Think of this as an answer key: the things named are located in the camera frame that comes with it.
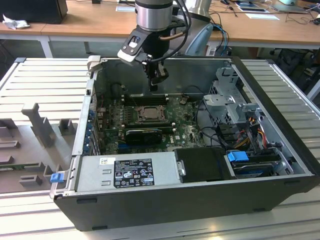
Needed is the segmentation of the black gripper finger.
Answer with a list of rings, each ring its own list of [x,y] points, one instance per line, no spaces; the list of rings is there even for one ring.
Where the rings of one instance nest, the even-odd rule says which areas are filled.
[[[160,77],[162,76],[163,62],[156,61],[151,62],[153,56],[150,54],[146,55],[145,64],[143,65],[143,70],[148,78],[148,89],[150,92],[155,92],[158,90],[158,83],[160,83]]]

